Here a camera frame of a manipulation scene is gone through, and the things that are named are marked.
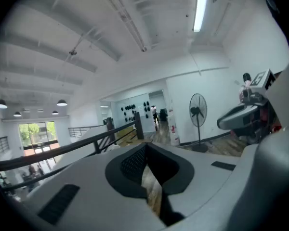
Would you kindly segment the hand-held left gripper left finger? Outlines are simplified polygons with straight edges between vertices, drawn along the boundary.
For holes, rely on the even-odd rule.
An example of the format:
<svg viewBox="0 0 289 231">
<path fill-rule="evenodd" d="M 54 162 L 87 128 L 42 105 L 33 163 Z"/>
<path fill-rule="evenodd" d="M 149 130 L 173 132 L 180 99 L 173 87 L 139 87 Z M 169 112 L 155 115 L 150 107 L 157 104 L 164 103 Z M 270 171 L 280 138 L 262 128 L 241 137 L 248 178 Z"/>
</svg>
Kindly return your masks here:
<svg viewBox="0 0 289 231">
<path fill-rule="evenodd" d="M 147 201 L 129 198 L 114 190 L 105 176 L 106 165 L 133 145 L 93 155 L 76 161 L 33 190 L 24 201 L 28 211 L 37 216 L 66 184 L 79 187 L 67 210 L 52 225 L 37 220 L 47 231 L 159 231 L 165 224 L 150 209 Z"/>
</svg>

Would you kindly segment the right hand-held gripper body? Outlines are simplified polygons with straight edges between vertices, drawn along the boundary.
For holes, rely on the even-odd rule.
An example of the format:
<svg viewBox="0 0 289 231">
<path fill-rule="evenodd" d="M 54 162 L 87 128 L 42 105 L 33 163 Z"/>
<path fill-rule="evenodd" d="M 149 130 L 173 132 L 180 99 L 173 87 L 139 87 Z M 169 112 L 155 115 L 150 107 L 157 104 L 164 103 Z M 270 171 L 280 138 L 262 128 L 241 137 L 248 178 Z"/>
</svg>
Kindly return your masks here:
<svg viewBox="0 0 289 231">
<path fill-rule="evenodd" d="M 276 77 L 270 69 L 259 72 L 252 81 L 243 85 L 240 100 L 247 105 L 265 104 L 268 101 L 267 91 Z"/>
</svg>

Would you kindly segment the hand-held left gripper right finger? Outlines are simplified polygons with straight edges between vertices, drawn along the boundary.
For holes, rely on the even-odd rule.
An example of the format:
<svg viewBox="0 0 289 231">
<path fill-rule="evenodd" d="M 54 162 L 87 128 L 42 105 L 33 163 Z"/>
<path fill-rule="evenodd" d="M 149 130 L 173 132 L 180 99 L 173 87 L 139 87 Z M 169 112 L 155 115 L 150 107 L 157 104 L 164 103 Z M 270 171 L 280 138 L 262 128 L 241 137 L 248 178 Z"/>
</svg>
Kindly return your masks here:
<svg viewBox="0 0 289 231">
<path fill-rule="evenodd" d="M 234 171 L 238 157 L 146 145 L 147 203 L 170 226 L 199 210 Z"/>
</svg>

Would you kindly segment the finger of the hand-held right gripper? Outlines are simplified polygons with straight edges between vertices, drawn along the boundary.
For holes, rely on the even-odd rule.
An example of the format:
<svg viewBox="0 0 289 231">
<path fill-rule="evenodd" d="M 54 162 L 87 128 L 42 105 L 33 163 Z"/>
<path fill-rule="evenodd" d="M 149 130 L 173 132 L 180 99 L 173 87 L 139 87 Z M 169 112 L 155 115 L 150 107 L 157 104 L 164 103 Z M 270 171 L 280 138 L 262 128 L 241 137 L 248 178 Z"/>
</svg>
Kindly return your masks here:
<svg viewBox="0 0 289 231">
<path fill-rule="evenodd" d="M 233 130 L 247 127 L 259 111 L 256 105 L 240 104 L 217 119 L 217 127 L 223 130 Z"/>
</svg>

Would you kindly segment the black standing floor fan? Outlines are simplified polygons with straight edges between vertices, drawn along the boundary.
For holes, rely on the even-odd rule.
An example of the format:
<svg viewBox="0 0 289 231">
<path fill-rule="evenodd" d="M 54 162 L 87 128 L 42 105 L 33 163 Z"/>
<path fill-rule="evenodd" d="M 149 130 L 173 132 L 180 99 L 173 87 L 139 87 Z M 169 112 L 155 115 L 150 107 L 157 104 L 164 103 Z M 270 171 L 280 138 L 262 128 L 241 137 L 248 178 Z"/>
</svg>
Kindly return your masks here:
<svg viewBox="0 0 289 231">
<path fill-rule="evenodd" d="M 207 103 L 201 94 L 195 93 L 192 96 L 189 104 L 189 114 L 193 125 L 197 128 L 198 134 L 198 142 L 192 146 L 192 150 L 194 152 L 205 153 L 208 147 L 201 142 L 200 127 L 203 126 L 207 118 Z"/>
</svg>

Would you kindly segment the dark metal stair railing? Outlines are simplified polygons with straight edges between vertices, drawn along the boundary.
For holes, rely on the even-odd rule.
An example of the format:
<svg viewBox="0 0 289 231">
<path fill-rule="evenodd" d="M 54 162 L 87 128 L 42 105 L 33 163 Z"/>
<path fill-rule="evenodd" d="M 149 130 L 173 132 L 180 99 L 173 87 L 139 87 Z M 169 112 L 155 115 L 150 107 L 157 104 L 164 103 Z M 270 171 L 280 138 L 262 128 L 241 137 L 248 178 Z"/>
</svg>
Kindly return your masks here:
<svg viewBox="0 0 289 231">
<path fill-rule="evenodd" d="M 76 141 L 74 143 L 59 147 L 54 150 L 49 150 L 47 152 L 43 152 L 40 154 L 23 156 L 23 157 L 19 157 L 15 159 L 0 161 L 0 172 L 1 172 L 1 171 L 8 171 L 12 169 L 22 168 L 24 166 L 29 166 L 34 163 L 39 163 L 41 161 L 45 161 L 47 159 L 54 158 L 60 155 L 70 156 L 71 153 L 73 152 L 78 153 L 77 155 L 73 155 L 72 159 L 68 163 L 56 169 L 53 169 L 49 173 L 46 173 L 42 176 L 33 178 L 31 180 L 27 180 L 27 181 L 24 181 L 22 183 L 18 183 L 15 185 L 10 185 L 6 187 L 0 186 L 0 194 L 4 194 L 5 192 L 11 192 L 13 190 L 26 187 L 28 185 L 32 185 L 41 180 L 52 178 L 54 175 L 60 173 L 61 171 L 65 170 L 67 167 L 71 166 L 73 163 L 83 158 L 105 153 L 110 146 L 116 144 L 117 142 L 119 142 L 120 140 L 122 140 L 123 138 L 127 137 L 128 135 L 134 132 L 135 132 L 134 137 L 137 137 L 135 121 L 132 121 L 128 124 L 115 128 L 113 130 L 106 131 L 106 132 Z M 110 142 L 108 136 L 113 133 L 115 133 L 116 140 L 113 142 Z"/>
</svg>

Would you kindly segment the large glass window door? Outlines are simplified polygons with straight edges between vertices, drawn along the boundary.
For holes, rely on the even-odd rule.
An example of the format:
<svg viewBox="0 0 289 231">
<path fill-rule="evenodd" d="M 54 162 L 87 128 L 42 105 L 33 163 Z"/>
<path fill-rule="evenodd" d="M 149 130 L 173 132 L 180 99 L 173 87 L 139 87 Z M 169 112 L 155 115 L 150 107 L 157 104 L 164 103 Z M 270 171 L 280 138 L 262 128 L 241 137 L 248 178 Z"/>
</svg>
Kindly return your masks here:
<svg viewBox="0 0 289 231">
<path fill-rule="evenodd" d="M 25 156 L 60 147 L 53 121 L 20 124 L 19 132 Z"/>
</svg>

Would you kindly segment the group of black pendant lamps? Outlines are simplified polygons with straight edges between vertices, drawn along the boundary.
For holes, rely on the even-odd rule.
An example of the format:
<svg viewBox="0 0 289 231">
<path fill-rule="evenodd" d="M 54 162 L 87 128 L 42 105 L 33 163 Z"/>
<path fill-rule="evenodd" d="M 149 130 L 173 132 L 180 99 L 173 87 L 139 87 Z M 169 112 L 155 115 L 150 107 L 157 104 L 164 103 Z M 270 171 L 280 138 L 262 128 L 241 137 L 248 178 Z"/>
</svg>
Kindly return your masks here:
<svg viewBox="0 0 289 231">
<path fill-rule="evenodd" d="M 44 117 L 66 115 L 67 102 L 60 99 L 55 103 L 13 103 L 7 102 L 4 99 L 0 99 L 0 109 L 4 110 L 4 117 L 23 117 L 29 116 L 30 118 L 36 118 L 40 115 Z"/>
</svg>

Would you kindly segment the white ceiling tube light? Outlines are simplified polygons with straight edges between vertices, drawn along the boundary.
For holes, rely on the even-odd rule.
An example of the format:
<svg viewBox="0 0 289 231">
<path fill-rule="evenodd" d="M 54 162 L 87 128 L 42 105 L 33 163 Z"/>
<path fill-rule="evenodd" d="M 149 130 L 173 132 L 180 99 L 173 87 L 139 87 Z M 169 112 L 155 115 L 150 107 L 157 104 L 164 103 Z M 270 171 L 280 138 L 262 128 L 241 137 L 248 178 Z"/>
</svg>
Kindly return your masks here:
<svg viewBox="0 0 289 231">
<path fill-rule="evenodd" d="M 206 9 L 207 0 L 196 0 L 196 9 L 195 9 L 195 18 L 194 18 L 194 25 L 193 25 L 193 32 L 200 32 L 205 9 Z"/>
</svg>

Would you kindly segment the slim dark wooden newel post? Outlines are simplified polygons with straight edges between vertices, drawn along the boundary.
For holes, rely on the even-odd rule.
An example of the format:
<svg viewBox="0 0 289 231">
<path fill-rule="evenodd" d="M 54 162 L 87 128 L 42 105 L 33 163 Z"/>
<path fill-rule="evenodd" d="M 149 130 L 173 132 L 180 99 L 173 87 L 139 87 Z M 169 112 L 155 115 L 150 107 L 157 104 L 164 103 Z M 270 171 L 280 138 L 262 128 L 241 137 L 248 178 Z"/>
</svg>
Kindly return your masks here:
<svg viewBox="0 0 289 231">
<path fill-rule="evenodd" d="M 107 126 L 108 131 L 113 130 L 115 128 L 113 124 L 113 119 L 111 117 L 108 117 L 106 119 L 106 126 Z M 109 135 L 108 137 L 109 137 L 110 142 L 113 142 L 116 140 L 115 133 Z"/>
</svg>

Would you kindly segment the thick dark wooden newel post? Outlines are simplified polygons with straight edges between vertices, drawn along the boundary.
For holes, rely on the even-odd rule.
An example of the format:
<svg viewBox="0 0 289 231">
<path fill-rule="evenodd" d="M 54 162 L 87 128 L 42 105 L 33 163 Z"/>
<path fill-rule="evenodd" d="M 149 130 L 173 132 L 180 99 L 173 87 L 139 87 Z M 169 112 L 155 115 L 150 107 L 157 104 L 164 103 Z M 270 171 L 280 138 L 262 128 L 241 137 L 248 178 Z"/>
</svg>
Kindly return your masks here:
<svg viewBox="0 0 289 231">
<path fill-rule="evenodd" d="M 139 112 L 135 113 L 135 128 L 136 128 L 136 133 L 137 133 L 137 139 L 143 140 L 144 133 L 143 133 L 143 128 L 142 128 L 142 123 L 141 123 Z"/>
</svg>

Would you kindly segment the group of black wall-hung caps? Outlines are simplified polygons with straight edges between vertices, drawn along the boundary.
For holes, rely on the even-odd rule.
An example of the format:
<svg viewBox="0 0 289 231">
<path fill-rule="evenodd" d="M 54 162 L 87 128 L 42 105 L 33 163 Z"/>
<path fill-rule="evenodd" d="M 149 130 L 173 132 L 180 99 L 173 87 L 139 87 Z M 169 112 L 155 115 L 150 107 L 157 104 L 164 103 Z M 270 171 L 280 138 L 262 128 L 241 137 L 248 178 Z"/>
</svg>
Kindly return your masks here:
<svg viewBox="0 0 289 231">
<path fill-rule="evenodd" d="M 123 112 L 123 119 L 127 122 L 132 122 L 136 120 L 136 114 L 139 113 L 140 117 L 144 117 L 146 119 L 149 118 L 150 103 L 149 101 L 140 103 L 139 106 L 132 103 L 129 105 L 125 105 L 121 107 L 121 111 Z"/>
</svg>

